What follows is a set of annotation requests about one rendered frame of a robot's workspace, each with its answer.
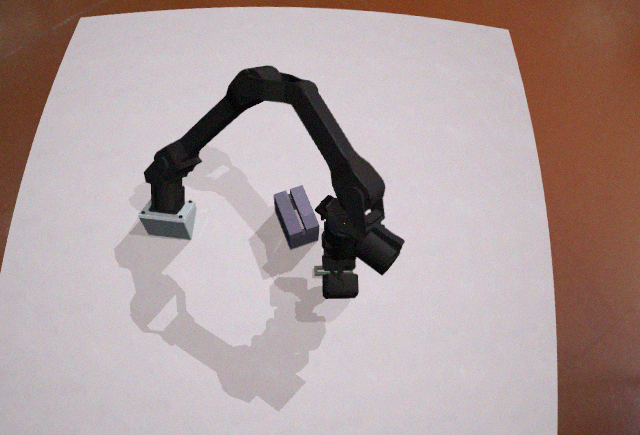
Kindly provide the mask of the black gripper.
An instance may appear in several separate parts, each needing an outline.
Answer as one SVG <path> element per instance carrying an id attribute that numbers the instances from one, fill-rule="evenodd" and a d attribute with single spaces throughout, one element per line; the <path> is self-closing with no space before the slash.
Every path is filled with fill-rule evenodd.
<path id="1" fill-rule="evenodd" d="M 321 221 L 324 221 L 322 216 Z M 349 260 L 349 256 L 356 242 L 346 248 L 332 245 L 325 236 L 325 224 L 326 221 L 322 233 L 322 268 L 330 274 L 322 277 L 323 296 L 326 299 L 355 299 L 359 293 L 358 274 L 344 274 L 344 271 L 355 269 L 355 260 Z"/>

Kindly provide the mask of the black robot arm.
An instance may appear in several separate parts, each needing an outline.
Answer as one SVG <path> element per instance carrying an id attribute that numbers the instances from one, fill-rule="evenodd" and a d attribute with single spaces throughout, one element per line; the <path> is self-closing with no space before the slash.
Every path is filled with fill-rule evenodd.
<path id="1" fill-rule="evenodd" d="M 272 66 L 241 70 L 226 96 L 189 132 L 156 152 L 144 171 L 145 182 L 151 184 L 149 211 L 178 214 L 185 205 L 182 178 L 202 162 L 199 151 L 245 110 L 264 101 L 291 104 L 328 164 L 338 200 L 327 195 L 315 208 L 326 220 L 327 240 L 339 248 L 356 242 L 349 260 L 357 257 L 384 275 L 405 240 L 381 224 L 385 219 L 383 179 L 353 148 L 317 86 Z"/>

